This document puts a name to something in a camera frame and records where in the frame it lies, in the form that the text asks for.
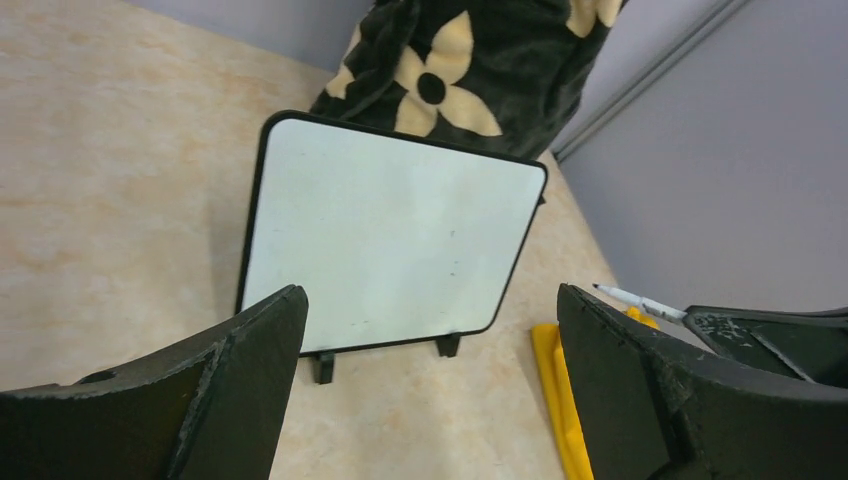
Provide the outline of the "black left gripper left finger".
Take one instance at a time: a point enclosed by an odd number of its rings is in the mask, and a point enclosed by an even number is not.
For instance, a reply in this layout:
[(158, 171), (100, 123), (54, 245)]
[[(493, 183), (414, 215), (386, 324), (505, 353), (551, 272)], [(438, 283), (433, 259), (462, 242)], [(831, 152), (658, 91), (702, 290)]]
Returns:
[(308, 312), (290, 285), (168, 347), (1, 395), (5, 479), (266, 479)]

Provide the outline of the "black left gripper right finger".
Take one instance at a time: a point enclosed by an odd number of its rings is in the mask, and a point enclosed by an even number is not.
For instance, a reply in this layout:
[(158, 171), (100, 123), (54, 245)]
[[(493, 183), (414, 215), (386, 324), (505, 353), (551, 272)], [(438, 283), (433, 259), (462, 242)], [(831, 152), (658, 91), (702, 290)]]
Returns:
[(843, 479), (847, 392), (719, 357), (563, 284), (557, 318), (598, 479)]

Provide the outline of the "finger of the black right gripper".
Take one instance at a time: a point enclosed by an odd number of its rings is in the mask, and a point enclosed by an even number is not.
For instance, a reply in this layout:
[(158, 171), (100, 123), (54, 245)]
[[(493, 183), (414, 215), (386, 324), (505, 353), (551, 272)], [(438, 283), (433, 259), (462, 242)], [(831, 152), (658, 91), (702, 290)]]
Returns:
[(691, 306), (683, 325), (717, 355), (771, 373), (847, 386), (847, 309), (778, 312)]

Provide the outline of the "white marker pen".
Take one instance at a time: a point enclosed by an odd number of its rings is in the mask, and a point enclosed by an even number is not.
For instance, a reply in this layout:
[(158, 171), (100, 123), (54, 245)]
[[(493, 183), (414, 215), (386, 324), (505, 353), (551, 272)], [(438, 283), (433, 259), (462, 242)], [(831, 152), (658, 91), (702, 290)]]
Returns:
[(656, 318), (661, 318), (671, 323), (681, 325), (683, 318), (686, 316), (686, 312), (683, 310), (662, 304), (647, 297), (636, 295), (618, 287), (597, 283), (594, 283), (593, 287), (607, 296), (626, 304), (628, 307), (636, 307), (642, 313)]

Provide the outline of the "small black-framed whiteboard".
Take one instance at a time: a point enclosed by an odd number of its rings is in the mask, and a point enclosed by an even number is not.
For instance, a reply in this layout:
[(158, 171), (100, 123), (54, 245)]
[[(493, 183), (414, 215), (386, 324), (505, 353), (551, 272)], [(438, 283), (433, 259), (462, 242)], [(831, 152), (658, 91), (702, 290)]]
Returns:
[(303, 287), (300, 353), (319, 384), (339, 353), (431, 341), (453, 357), (494, 324), (547, 180), (535, 160), (274, 113), (260, 130), (235, 308)]

